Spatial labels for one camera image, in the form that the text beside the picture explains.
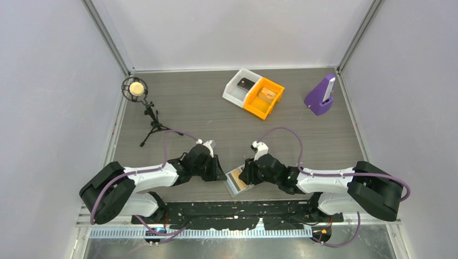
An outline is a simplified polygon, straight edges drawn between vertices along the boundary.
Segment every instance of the black tripod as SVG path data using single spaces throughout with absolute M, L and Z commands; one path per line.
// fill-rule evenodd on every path
M 143 140 L 142 143 L 140 143 L 140 147 L 143 147 L 145 145 L 146 140 L 150 137 L 151 134 L 154 132 L 159 132 L 159 131 L 168 131 L 171 130 L 169 127 L 166 127 L 162 125 L 162 123 L 159 122 L 159 117 L 158 117 L 158 111 L 156 110 L 156 114 L 154 114 L 152 107 L 154 107 L 153 102 L 150 102 L 150 104 L 145 105 L 146 110 L 143 112 L 145 115 L 149 115 L 153 121 L 151 122 L 151 126 L 153 127 L 146 138 Z

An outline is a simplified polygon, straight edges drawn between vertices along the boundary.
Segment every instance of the white wall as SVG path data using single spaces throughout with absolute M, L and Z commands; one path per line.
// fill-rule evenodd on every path
M 413 258 L 458 254 L 458 2 L 386 0 L 343 72 L 372 161 L 406 180 Z
M 93 0 L 136 70 L 337 66 L 372 0 Z
M 2 1 L 0 12 L 0 257 L 63 259 L 123 74 L 81 1 Z

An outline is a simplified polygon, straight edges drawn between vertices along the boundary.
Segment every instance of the purple stand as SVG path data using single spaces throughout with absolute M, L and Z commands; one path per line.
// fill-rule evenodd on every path
M 323 97 L 326 94 L 329 81 L 333 78 L 335 78 L 334 74 L 327 75 L 310 93 L 308 93 L 304 100 L 304 104 L 307 105 L 307 107 L 312 110 L 316 116 L 324 114 L 331 108 L 332 102 L 334 101 L 332 94 L 329 95 L 329 99 L 327 99 L 324 103 Z

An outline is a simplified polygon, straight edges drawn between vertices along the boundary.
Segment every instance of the purple device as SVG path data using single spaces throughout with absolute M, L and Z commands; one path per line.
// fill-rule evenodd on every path
M 304 104 L 315 113 L 316 116 L 320 116 L 331 108 L 334 97 L 332 96 L 332 88 L 334 87 L 335 75 L 327 75 L 310 93 L 304 100 Z

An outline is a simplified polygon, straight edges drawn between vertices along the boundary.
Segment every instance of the yellow plastic bin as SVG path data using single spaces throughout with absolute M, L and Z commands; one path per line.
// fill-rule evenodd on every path
M 272 103 L 259 98 L 258 94 L 263 88 L 277 94 L 272 100 Z M 285 88 L 283 86 L 263 77 L 254 89 L 251 90 L 251 93 L 248 94 L 244 104 L 244 109 L 265 120 L 267 116 L 271 114 L 273 106 L 281 99 L 284 89 Z

